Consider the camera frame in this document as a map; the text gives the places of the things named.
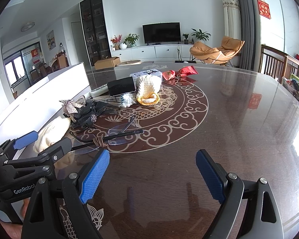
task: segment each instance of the orange leather chair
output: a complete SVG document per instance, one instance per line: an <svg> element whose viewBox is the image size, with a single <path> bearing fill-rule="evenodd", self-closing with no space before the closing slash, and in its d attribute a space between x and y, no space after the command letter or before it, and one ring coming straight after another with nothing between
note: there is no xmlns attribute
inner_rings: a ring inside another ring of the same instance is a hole
<svg viewBox="0 0 299 239"><path fill-rule="evenodd" d="M243 47L245 41L224 36L220 47L211 48L197 41L190 48L190 53L206 64L224 64L232 59Z"/></svg>

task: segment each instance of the ceiling light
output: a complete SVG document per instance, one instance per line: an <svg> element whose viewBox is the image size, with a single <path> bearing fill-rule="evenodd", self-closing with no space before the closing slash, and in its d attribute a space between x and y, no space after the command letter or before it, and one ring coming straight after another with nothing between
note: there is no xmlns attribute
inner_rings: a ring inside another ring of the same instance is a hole
<svg viewBox="0 0 299 239"><path fill-rule="evenodd" d="M34 25L35 25L35 23L27 23L26 25L24 25L24 26L21 28L21 31L22 31L22 32L25 32L25 31L31 29Z"/></svg>

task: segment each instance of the blue gripper pad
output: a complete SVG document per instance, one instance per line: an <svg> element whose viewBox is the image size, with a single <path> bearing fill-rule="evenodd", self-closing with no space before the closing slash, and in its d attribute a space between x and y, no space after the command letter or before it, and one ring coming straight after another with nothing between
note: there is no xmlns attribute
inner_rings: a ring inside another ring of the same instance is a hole
<svg viewBox="0 0 299 239"><path fill-rule="evenodd" d="M216 173L214 167L211 165L210 161L201 151L198 151L196 153L196 165L201 175L203 176L213 199L218 200L219 203L222 204L226 199L223 192L224 185L220 180L218 174Z"/></svg>
<svg viewBox="0 0 299 239"><path fill-rule="evenodd" d="M108 150L102 152L88 175L82 182L80 200L82 203L86 203L91 199L110 163L110 153Z"/></svg>
<svg viewBox="0 0 299 239"><path fill-rule="evenodd" d="M31 131L30 133L27 133L26 135L19 137L16 139L13 148L15 150L21 150L22 148L28 146L29 144L37 141L38 134L35 131Z"/></svg>

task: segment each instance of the wooden railing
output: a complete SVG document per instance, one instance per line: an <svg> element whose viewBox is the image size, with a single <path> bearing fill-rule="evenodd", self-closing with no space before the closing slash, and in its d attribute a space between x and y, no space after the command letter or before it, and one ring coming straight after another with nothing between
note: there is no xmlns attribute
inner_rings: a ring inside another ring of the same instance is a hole
<svg viewBox="0 0 299 239"><path fill-rule="evenodd" d="M259 72L281 83L282 77L289 79L291 74L299 77L299 60L278 49L262 45Z"/></svg>

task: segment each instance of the gray curtain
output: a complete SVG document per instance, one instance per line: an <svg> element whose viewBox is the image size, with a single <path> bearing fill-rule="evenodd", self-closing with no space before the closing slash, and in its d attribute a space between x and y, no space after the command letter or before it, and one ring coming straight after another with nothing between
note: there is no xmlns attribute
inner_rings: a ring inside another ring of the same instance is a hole
<svg viewBox="0 0 299 239"><path fill-rule="evenodd" d="M239 0L241 14L241 38L245 41L241 49L240 68L253 70L255 60L255 19L253 0Z"/></svg>

